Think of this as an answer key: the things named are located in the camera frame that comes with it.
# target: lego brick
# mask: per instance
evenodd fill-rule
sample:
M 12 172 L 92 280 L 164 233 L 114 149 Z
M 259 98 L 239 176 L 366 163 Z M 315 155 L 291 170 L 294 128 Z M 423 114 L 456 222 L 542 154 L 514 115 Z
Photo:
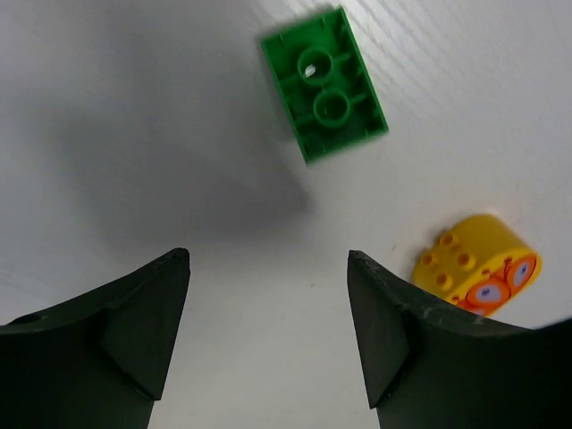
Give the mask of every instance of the lego brick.
M 282 29 L 262 48 L 307 163 L 388 131 L 342 8 Z
M 416 263 L 419 288 L 478 315 L 492 315 L 538 277 L 541 256 L 500 219 L 476 214 L 445 231 Z

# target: green brick underside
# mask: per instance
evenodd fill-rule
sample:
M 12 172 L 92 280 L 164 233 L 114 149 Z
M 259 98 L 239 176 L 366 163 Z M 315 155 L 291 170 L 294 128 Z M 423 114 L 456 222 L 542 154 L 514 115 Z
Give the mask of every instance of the green brick underside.
M 298 73 L 299 56 L 309 47 L 323 48 L 333 57 L 333 76 L 319 87 L 308 86 Z M 262 40 L 262 48 L 307 163 L 388 131 L 342 8 L 282 29 Z M 315 97 L 324 89 L 341 90 L 350 101 L 349 118 L 340 128 L 326 128 L 314 117 Z

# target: toy brick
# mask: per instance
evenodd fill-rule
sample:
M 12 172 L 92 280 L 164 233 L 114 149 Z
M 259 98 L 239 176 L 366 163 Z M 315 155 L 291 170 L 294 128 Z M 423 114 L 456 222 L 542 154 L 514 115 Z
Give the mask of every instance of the toy brick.
M 342 8 L 282 29 L 262 48 L 307 163 L 388 131 Z

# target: yellow lego brick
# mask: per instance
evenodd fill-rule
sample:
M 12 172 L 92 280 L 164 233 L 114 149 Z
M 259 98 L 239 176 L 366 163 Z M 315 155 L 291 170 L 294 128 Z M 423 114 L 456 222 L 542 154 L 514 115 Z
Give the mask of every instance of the yellow lego brick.
M 490 214 L 471 216 L 444 232 L 417 261 L 419 288 L 480 315 L 491 315 L 529 286 L 543 261 Z

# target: printed cartoon eye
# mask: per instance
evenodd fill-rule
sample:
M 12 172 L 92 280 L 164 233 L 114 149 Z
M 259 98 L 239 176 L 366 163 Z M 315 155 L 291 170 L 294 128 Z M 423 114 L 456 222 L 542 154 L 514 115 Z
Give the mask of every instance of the printed cartoon eye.
M 532 277 L 536 268 L 536 257 L 528 256 L 518 259 L 509 269 L 507 282 L 512 290 L 521 289 Z
M 509 288 L 496 279 L 477 283 L 467 294 L 467 301 L 473 307 L 498 307 L 509 298 Z

